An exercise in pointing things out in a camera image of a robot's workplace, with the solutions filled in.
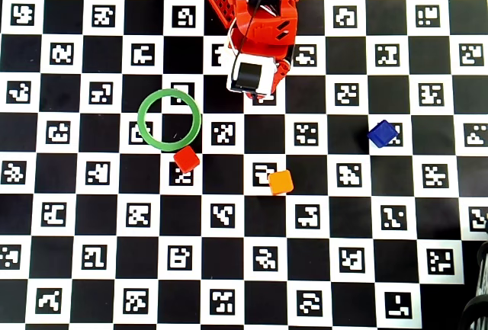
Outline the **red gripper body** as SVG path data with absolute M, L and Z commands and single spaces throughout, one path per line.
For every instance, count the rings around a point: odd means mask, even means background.
M 285 59 L 295 43 L 297 8 L 286 5 L 276 17 L 260 8 L 249 23 L 254 10 L 247 5 L 236 13 L 236 27 L 231 33 L 233 45 L 242 53 Z

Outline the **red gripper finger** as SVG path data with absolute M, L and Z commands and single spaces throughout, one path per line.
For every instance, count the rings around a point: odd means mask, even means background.
M 286 77 L 291 69 L 291 64 L 287 59 L 274 59 L 276 65 L 276 72 L 274 74 L 271 91 L 275 92 L 279 82 Z

